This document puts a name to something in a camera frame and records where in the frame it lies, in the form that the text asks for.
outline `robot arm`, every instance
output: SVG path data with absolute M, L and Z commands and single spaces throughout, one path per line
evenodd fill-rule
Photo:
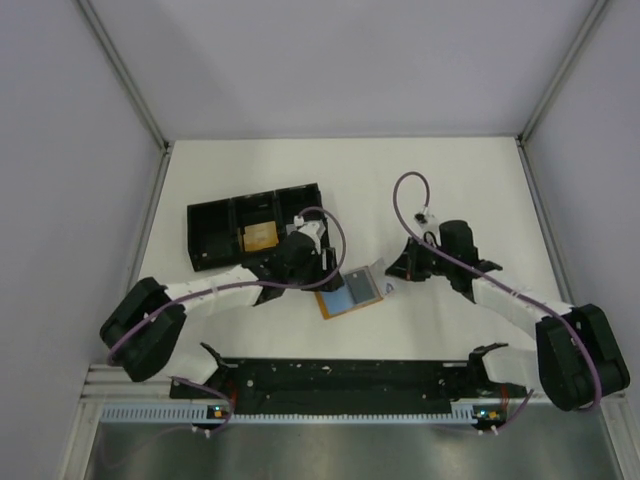
M 629 372 L 601 309 L 547 299 L 510 278 L 499 265 L 481 260 L 473 244 L 473 233 L 462 220 L 440 224 L 427 208 L 414 219 L 422 229 L 423 239 L 433 249 L 481 273 L 491 272 L 491 277 L 506 288 L 499 288 L 495 282 L 455 265 L 413 238 L 387 269 L 387 275 L 414 282 L 432 275 L 444 276 L 455 291 L 506 318 L 536 342 L 536 350 L 517 349 L 507 344 L 479 347 L 477 352 L 482 354 L 490 381 L 513 383 L 527 389 L 542 388 L 558 408 L 566 411 L 594 399 L 593 376 L 567 328 L 539 307 L 519 298 L 526 297 L 557 313 L 577 333 L 596 366 L 603 395 L 629 385 Z
M 154 278 L 140 280 L 100 329 L 112 362 L 121 365 L 134 382 L 163 375 L 205 383 L 221 360 L 211 346 L 201 343 L 204 320 L 225 310 L 274 300 L 284 293 L 283 284 L 305 289 L 337 269 L 335 250 L 320 244 L 324 223 L 305 223 L 298 217 L 295 224 L 297 231 L 270 254 L 253 257 L 228 272 L 166 286 Z M 247 285 L 230 288 L 239 283 Z M 335 275 L 309 290 L 334 291 L 343 284 Z

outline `white wall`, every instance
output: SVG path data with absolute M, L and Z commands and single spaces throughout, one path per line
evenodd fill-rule
M 52 478 L 158 153 L 70 1 L 0 7 L 0 478 Z
M 517 134 L 593 0 L 94 0 L 171 139 Z
M 606 310 L 631 370 L 637 410 L 640 1 L 612 3 L 530 152 L 578 300 Z

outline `black tray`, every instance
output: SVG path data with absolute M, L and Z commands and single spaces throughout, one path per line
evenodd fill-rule
M 293 228 L 293 217 L 311 206 L 322 206 L 317 183 L 187 206 L 187 248 L 193 269 L 226 267 L 264 255 L 273 248 L 244 251 L 245 227 L 273 221 L 280 243 Z M 310 212 L 305 219 L 322 220 L 327 226 L 326 217 L 319 212 Z M 329 246 L 327 232 L 321 244 Z

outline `metal panel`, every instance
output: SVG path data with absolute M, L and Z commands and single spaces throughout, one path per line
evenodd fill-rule
M 117 460 L 167 427 L 101 428 L 104 453 Z M 600 414 L 549 406 L 528 408 L 497 437 L 424 426 L 238 425 L 210 440 L 172 432 L 111 471 L 96 450 L 86 480 L 622 478 Z
M 517 134 L 592 0 L 94 0 L 169 139 Z

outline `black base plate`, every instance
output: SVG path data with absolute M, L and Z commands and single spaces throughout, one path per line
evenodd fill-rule
M 450 413 L 459 398 L 501 398 L 500 384 L 479 388 L 466 362 L 226 359 L 207 382 L 236 403 L 237 414 L 393 415 Z M 508 384 L 511 398 L 522 387 Z M 184 385 L 171 398 L 206 398 Z

